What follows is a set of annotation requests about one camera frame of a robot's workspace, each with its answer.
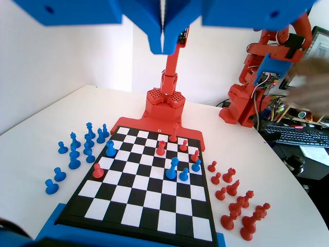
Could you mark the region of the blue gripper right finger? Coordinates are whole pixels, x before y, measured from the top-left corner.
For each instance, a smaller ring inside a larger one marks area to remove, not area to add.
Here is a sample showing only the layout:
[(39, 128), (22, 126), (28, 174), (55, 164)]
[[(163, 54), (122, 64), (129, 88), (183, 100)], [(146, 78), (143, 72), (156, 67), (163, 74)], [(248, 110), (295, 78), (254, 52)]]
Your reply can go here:
[(296, 21), (315, 1), (166, 1), (163, 53), (175, 51), (178, 36), (199, 16), (205, 26), (278, 31)]

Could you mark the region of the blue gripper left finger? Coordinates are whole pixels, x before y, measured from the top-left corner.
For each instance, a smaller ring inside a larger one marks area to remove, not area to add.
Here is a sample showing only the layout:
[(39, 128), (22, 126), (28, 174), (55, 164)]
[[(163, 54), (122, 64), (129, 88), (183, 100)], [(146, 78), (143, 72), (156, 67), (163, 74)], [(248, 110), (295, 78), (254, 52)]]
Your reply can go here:
[(125, 15), (148, 36), (151, 52), (162, 53), (160, 1), (21, 0), (15, 3), (44, 26), (120, 24)]

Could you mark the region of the blurred person's hand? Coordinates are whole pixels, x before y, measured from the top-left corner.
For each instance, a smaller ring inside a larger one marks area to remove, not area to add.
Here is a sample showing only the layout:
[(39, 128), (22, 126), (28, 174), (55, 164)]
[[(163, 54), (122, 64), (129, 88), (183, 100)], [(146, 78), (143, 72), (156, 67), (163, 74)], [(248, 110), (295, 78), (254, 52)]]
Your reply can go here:
[(308, 58), (294, 64), (285, 79), (304, 76), (300, 87), (288, 90), (284, 102), (296, 108), (309, 109), (318, 115), (328, 115), (328, 59)]

